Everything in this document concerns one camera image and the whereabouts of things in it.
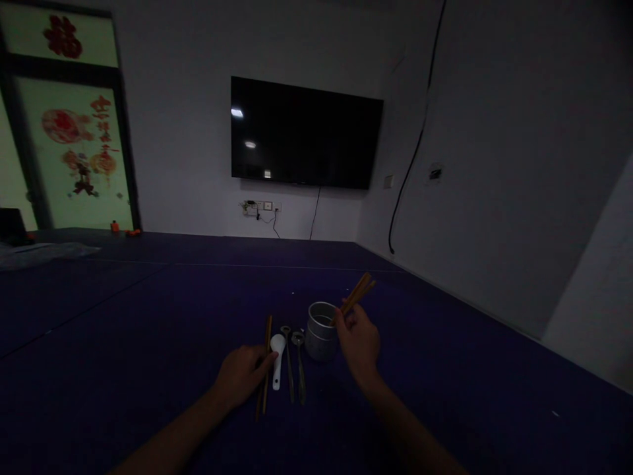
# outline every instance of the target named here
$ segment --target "television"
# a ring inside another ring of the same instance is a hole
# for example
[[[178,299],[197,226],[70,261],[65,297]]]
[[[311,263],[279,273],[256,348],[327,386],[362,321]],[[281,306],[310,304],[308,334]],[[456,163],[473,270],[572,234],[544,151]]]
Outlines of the television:
[[[382,100],[231,77],[231,176],[368,189]]]

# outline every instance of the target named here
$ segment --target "spoon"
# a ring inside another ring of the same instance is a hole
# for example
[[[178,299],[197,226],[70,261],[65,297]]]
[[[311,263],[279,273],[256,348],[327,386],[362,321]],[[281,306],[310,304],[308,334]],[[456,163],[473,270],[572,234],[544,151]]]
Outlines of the spoon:
[[[288,361],[288,387],[290,388],[290,403],[295,403],[295,383],[292,379],[292,365],[290,363],[290,344],[288,336],[290,335],[290,327],[284,325],[281,328],[283,334],[286,336],[286,360]]]
[[[270,349],[276,351],[279,355],[284,354],[284,348],[286,347],[286,338],[284,335],[278,333],[270,339]],[[280,380],[282,377],[282,360],[283,357],[275,360],[274,371],[272,374],[272,390],[279,391]]]
[[[297,354],[299,355],[299,401],[303,406],[305,404],[305,375],[303,374],[303,362],[301,361],[301,345],[303,344],[303,332],[294,332],[292,334],[292,342],[297,345]]]

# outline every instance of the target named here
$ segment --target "metal cup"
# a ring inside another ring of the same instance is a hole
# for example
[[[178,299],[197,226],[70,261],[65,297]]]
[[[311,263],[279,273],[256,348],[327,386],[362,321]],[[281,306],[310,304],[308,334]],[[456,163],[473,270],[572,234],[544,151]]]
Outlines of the metal cup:
[[[338,335],[334,320],[334,305],[327,302],[314,302],[308,308],[308,329],[305,333],[305,350],[313,360],[328,362],[336,354]]]

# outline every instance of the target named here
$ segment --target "chopsticks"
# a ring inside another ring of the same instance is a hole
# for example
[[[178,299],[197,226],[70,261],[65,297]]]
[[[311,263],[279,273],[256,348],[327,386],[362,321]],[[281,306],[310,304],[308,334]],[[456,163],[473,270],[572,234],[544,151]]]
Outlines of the chopsticks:
[[[374,288],[374,286],[376,285],[376,281],[374,280],[369,284],[370,280],[371,275],[369,274],[369,272],[363,274],[361,279],[358,281],[358,284],[356,284],[356,287],[354,287],[354,290],[352,290],[351,294],[346,298],[345,303],[343,303],[343,305],[341,306],[341,313],[344,317],[347,312],[353,309],[354,305],[359,303],[361,299],[367,295],[367,292]],[[334,320],[330,322],[330,326],[334,326]]]
[[[270,333],[272,331],[272,315],[268,316],[266,321],[266,355],[270,353]],[[255,413],[255,422],[259,421],[259,409],[262,407],[262,391],[264,393],[264,406],[262,408],[262,415],[266,414],[266,401],[268,400],[268,375],[270,371],[266,372],[266,379],[264,385],[259,385],[259,393],[257,394],[257,412]]]

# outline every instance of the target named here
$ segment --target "black cable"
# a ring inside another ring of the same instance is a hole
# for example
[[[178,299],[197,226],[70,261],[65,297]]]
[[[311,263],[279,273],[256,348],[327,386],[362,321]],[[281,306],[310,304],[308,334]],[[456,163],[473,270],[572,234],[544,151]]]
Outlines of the black cable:
[[[275,229],[276,224],[277,224],[277,208],[275,208],[275,222],[272,224],[272,230],[275,231],[275,234],[277,235],[277,237],[281,239],[281,237],[279,236],[279,233]]]
[[[320,198],[320,196],[321,196],[321,187],[318,188],[318,194],[316,195],[316,197],[317,197],[316,198],[316,203],[317,204],[315,206],[315,217],[312,218],[312,227],[310,228],[310,239],[308,239],[308,241],[312,241],[312,231],[315,228],[315,219],[317,219],[317,210],[316,209],[318,208],[318,199]]]
[[[429,91],[431,90],[431,78],[433,77],[433,64],[435,63],[435,50],[437,48],[437,39],[440,36],[440,27],[442,26],[442,18],[444,18],[445,7],[446,7],[446,0],[442,2],[442,10],[440,11],[440,18],[437,22],[437,30],[435,30],[435,41],[433,42],[433,52],[431,53],[431,66],[429,67],[429,81],[427,83],[426,104],[424,106],[424,121],[422,122],[420,135],[417,138],[417,144],[415,145],[415,152],[413,152],[413,156],[411,157],[411,163],[409,163],[407,174],[404,176],[404,180],[402,181],[402,185],[400,186],[400,191],[398,192],[398,199],[396,200],[396,207],[394,208],[394,213],[391,216],[391,225],[389,225],[389,251],[391,252],[391,254],[396,253],[394,251],[394,248],[391,246],[391,234],[394,230],[394,220],[396,219],[396,212],[398,211],[398,205],[400,204],[400,197],[402,196],[402,190],[404,190],[404,185],[407,183],[407,179],[409,178],[409,173],[411,173],[411,167],[413,166],[413,162],[415,161],[415,156],[417,155],[417,151],[420,148],[420,143],[422,142],[422,135],[424,134],[424,126],[427,123],[427,113],[429,112]]]
[[[270,224],[274,218],[269,219],[268,221],[266,221],[264,218],[259,218],[261,219],[263,222],[265,222],[266,224]]]

